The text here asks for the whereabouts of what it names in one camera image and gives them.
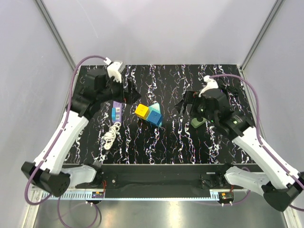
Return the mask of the yellow cube socket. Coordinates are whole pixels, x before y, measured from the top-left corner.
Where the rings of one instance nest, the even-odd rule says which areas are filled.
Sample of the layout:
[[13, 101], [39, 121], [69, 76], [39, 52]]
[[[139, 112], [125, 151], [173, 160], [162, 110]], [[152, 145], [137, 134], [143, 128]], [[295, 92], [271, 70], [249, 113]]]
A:
[[149, 116], [150, 109], [149, 107], [143, 104], [138, 104], [134, 113], [136, 114], [137, 117], [146, 120], [147, 117]]

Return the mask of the teal triangular power strip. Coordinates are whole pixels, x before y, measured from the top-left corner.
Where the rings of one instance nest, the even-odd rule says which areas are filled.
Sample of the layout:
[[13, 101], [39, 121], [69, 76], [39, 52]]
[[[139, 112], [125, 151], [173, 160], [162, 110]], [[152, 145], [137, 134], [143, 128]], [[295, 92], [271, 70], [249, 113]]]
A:
[[159, 104], [159, 103], [154, 103], [154, 104], [150, 105], [150, 106], [149, 106], [149, 109], [150, 109], [150, 112], [151, 112], [151, 111], [156, 111], [156, 112], [162, 114], [162, 113], [161, 113], [161, 108], [160, 108], [160, 104]]

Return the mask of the blue cube socket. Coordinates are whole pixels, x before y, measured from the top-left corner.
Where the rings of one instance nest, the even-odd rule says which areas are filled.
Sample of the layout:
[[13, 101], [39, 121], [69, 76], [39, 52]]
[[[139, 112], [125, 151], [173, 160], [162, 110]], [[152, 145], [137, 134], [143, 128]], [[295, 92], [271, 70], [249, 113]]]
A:
[[151, 124], [159, 126], [162, 122], [162, 114], [160, 114], [156, 111], [151, 111], [146, 120], [148, 122], [150, 122]]

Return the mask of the purple power strip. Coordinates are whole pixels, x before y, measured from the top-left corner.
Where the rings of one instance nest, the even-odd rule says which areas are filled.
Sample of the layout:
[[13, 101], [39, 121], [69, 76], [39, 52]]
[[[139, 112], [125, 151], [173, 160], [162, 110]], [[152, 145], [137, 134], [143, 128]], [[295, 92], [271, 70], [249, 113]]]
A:
[[122, 122], [122, 104], [116, 101], [113, 101], [113, 107], [111, 112], [112, 123]]

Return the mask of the light blue square adapter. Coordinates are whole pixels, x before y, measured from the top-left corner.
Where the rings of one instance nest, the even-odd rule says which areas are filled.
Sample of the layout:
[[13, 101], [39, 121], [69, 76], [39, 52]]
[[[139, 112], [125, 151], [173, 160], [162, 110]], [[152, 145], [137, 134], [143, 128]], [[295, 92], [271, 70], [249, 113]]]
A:
[[121, 108], [120, 107], [113, 107], [112, 108], [112, 122], [121, 122], [121, 117], [122, 117], [122, 113], [121, 113]]

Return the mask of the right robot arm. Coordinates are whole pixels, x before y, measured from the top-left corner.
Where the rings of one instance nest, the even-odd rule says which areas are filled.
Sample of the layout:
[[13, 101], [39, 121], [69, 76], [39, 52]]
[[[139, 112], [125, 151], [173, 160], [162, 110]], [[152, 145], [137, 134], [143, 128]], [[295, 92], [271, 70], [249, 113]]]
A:
[[186, 91], [175, 109], [185, 114], [187, 105], [191, 105], [190, 117], [204, 118], [213, 123], [221, 135], [244, 150], [263, 171], [263, 174], [256, 174], [228, 164], [227, 169], [215, 177], [220, 188], [237, 185], [248, 189], [263, 196], [272, 208], [280, 212], [291, 206], [303, 191], [304, 174], [287, 164], [269, 147], [252, 121], [242, 113], [232, 111], [220, 89], [211, 89], [202, 95]]

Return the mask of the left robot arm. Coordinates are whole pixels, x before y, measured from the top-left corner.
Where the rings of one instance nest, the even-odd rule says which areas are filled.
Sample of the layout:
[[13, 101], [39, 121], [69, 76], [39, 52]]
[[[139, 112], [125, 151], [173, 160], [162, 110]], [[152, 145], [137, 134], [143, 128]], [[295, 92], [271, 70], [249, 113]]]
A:
[[31, 184], [55, 197], [61, 197], [68, 188], [79, 184], [87, 183], [92, 188], [102, 184], [103, 177], [96, 165], [63, 168], [67, 153], [102, 103], [115, 101], [132, 105], [141, 97], [130, 79], [124, 89], [121, 73], [117, 70], [92, 69], [85, 79], [82, 87], [73, 93], [61, 123], [41, 154], [21, 167]]

